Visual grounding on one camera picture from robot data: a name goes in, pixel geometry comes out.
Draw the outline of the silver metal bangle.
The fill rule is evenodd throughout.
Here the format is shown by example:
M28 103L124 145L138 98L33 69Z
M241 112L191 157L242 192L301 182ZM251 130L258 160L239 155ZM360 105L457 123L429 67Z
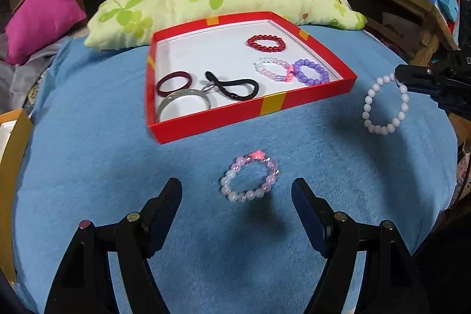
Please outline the silver metal bangle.
M207 110L212 108L212 104L205 92L198 89L181 89L171 92L165 97L157 108L157 121L161 122L161 115L163 110L168 107L171 103L182 97L200 97L206 103Z

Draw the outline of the wooden shelf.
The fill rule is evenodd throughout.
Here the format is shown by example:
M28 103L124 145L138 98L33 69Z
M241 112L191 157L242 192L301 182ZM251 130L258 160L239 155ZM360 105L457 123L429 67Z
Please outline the wooden shelf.
M448 26L429 0L348 0L366 16L366 30L414 65L427 66L440 50L457 50Z

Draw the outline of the blue blanket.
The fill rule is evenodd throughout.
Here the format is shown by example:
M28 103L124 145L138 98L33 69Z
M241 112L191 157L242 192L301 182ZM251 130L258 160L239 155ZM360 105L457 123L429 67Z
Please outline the blue blanket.
M411 94L398 130L371 134L363 99L398 56L364 32L307 31L357 74L348 94L164 145L145 123L145 47L63 46L34 105L18 177L14 251L26 305L43 312L81 220L117 222L171 177L183 200L149 264L172 313L304 310L324 261L291 202L299 177L357 222L391 220L415 250L453 195L453 127L429 97Z

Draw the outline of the grey bed sheet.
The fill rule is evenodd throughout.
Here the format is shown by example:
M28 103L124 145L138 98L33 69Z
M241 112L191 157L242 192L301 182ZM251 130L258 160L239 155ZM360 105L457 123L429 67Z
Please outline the grey bed sheet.
M41 74L50 66L60 48L70 41L70 36L33 53L25 64L9 64L6 62L7 37L1 35L1 113L22 108L27 95L36 84Z

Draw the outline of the red cardboard box tray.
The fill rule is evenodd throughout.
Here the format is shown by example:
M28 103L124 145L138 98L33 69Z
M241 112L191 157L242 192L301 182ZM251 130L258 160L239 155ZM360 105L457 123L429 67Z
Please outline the red cardboard box tray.
M280 53L284 61L309 59L329 73L326 84L288 84L260 77L254 69L259 53L246 41L256 34L276 35L287 44ZM192 75L193 84L205 83L204 73L211 71L221 80L252 78L259 83L259 93L248 101L229 100L217 92L210 95L211 108L203 103L195 108L180 99L159 110L157 82L170 72ZM229 14L204 18L158 31L153 34L147 58L145 80L145 118L158 143L169 143L213 129L239 123L298 105L348 93L356 74L327 47L298 26L271 12Z

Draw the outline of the green clover print pillow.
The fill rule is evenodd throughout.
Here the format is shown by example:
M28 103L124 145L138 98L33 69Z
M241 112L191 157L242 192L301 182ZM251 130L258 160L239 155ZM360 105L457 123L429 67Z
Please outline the green clover print pillow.
M98 50L132 48L148 45L157 31L190 21L260 11L296 26L360 30L366 25L366 17L347 0L105 0L88 22L84 43Z

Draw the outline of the magenta pillow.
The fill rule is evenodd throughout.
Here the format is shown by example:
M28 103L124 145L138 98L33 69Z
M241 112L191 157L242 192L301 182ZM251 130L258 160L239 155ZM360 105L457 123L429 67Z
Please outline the magenta pillow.
M76 0L25 0L6 25L6 62L25 64L85 19Z

